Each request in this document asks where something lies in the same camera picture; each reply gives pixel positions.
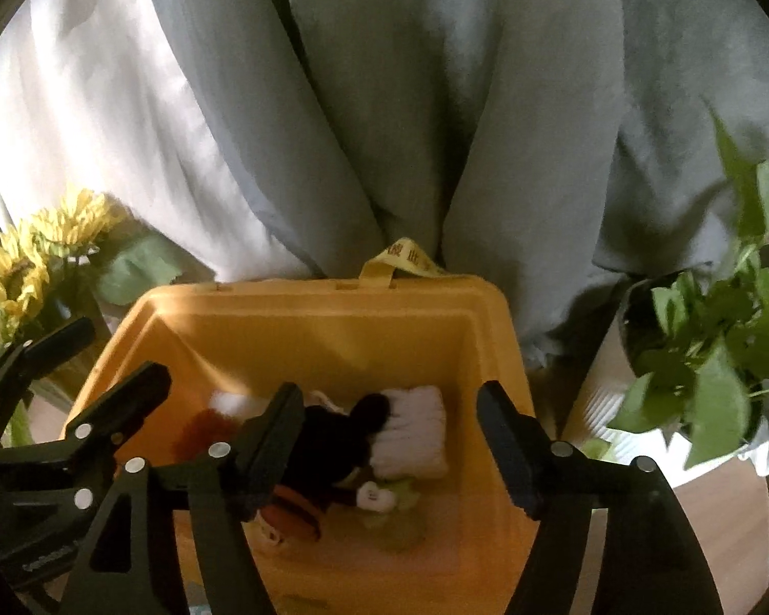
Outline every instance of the metal rivet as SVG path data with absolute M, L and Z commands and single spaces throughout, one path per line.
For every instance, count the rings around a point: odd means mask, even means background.
M 129 462 L 125 463 L 125 470 L 129 474 L 136 474 L 141 472 L 145 466 L 145 458 L 131 458 Z
M 643 472 L 654 472 L 658 469 L 658 463 L 652 458 L 648 458 L 646 455 L 638 456 L 636 458 L 636 467 Z
M 74 436 L 77 439 L 85 439 L 91 434 L 92 430 L 91 423 L 82 423 L 82 425 L 77 426 L 77 429 L 74 431 Z
M 553 442 L 550 451 L 557 458 L 569 458 L 572 455 L 572 444 L 567 442 Z
M 229 453 L 230 444 L 226 442 L 212 443 L 211 446 L 208 447 L 208 455 L 210 455 L 211 458 L 224 458 Z
M 80 488 L 74 495 L 74 506 L 80 511 L 85 511 L 94 503 L 94 493 L 88 488 Z

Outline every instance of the black plush toy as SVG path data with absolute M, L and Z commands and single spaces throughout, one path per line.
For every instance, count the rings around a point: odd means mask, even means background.
M 382 394 L 359 400 L 349 415 L 324 406 L 308 406 L 305 421 L 271 503 L 256 520 L 264 539 L 277 545 L 285 538 L 316 541 L 331 503 L 387 513 L 396 495 L 373 481 L 353 488 L 371 459 L 370 436 L 382 430 L 390 401 Z

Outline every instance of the bin handle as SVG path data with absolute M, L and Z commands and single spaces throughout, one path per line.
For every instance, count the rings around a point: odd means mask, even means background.
M 365 263 L 359 275 L 360 289 L 387 289 L 396 269 L 419 277 L 450 275 L 435 264 L 410 238 L 400 238 L 381 254 Z

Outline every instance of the stuffed toy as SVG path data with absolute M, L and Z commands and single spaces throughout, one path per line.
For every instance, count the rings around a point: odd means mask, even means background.
M 256 515 L 260 540 L 275 547 L 285 539 L 317 541 L 321 521 L 333 503 L 389 513 L 395 492 L 362 478 L 371 459 L 371 438 L 390 416 L 390 400 L 373 393 L 346 414 L 326 396 L 310 394 L 305 420 L 285 474 L 271 502 Z M 256 398 L 215 392 L 209 408 L 197 413 L 174 443 L 174 458 L 185 462 L 212 443 L 230 442 L 245 418 L 261 413 Z
M 378 393 L 360 399 L 349 414 L 321 405 L 305 409 L 285 474 L 271 503 L 256 516 L 266 542 L 319 540 L 322 518 L 333 503 L 377 513 L 396 507 L 395 492 L 360 479 L 371 459 L 371 436 L 389 415 L 390 401 Z
M 373 542 L 386 552 L 408 552 L 423 542 L 427 522 L 416 506 L 420 495 L 413 489 L 412 479 L 390 481 L 386 487 L 396 493 L 398 504 L 388 513 L 364 511 L 361 523 Z
M 382 394 L 390 401 L 390 414 L 372 441 L 375 478 L 427 480 L 447 476 L 447 414 L 438 387 L 392 388 Z

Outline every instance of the yellow plastic bin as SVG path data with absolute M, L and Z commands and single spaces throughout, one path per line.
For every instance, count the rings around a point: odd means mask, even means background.
M 72 417 L 143 361 L 167 365 L 168 400 L 117 454 L 159 466 L 173 462 L 171 444 L 214 390 L 270 397 L 293 381 L 350 406 L 375 390 L 438 385 L 451 472 L 418 484 L 425 541 L 401 554 L 379 550 L 352 511 L 333 507 L 318 544 L 285 559 L 255 552 L 256 564 L 280 612 L 503 613 L 536 531 L 511 505 L 476 421 L 487 380 L 533 413 L 506 301 L 477 278 L 374 272 L 155 289 L 109 342 Z M 188 513 L 175 519 L 185 580 L 201 582 Z

